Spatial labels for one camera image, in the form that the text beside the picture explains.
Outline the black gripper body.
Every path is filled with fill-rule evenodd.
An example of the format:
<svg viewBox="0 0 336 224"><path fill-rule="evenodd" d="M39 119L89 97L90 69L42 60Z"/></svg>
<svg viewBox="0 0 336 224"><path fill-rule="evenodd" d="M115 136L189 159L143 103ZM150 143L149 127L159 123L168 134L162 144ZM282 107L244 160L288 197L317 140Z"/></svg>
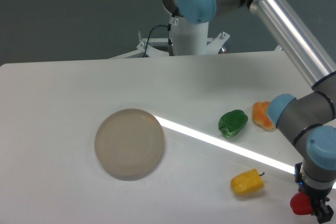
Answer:
<svg viewBox="0 0 336 224"><path fill-rule="evenodd" d="M295 182L298 184L298 191L303 192L310 199L312 208L326 208L326 202L332 189L332 182L319 182L308 176L302 168L302 163L295 165Z"/></svg>

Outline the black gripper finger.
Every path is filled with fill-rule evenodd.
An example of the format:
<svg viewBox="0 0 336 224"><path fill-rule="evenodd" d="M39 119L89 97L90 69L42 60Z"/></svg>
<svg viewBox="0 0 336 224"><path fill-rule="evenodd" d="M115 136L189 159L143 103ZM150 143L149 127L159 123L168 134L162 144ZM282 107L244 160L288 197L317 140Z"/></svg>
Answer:
<svg viewBox="0 0 336 224"><path fill-rule="evenodd" d="M311 199L312 216L315 216L318 223L326 223L331 220L331 207L327 205L330 198Z"/></svg>

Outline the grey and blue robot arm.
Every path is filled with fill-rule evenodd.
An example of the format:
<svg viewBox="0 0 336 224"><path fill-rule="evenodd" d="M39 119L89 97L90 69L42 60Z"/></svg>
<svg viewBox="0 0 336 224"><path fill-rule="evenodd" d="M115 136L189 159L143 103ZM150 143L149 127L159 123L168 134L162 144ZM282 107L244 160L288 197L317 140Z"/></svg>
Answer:
<svg viewBox="0 0 336 224"><path fill-rule="evenodd" d="M335 62L286 0L163 0L172 16L199 25L215 16L246 6L257 15L312 88L296 99L290 94L274 98L267 115L302 156L295 165L298 190L309 199L319 223L332 219L327 205L335 182Z"/></svg>

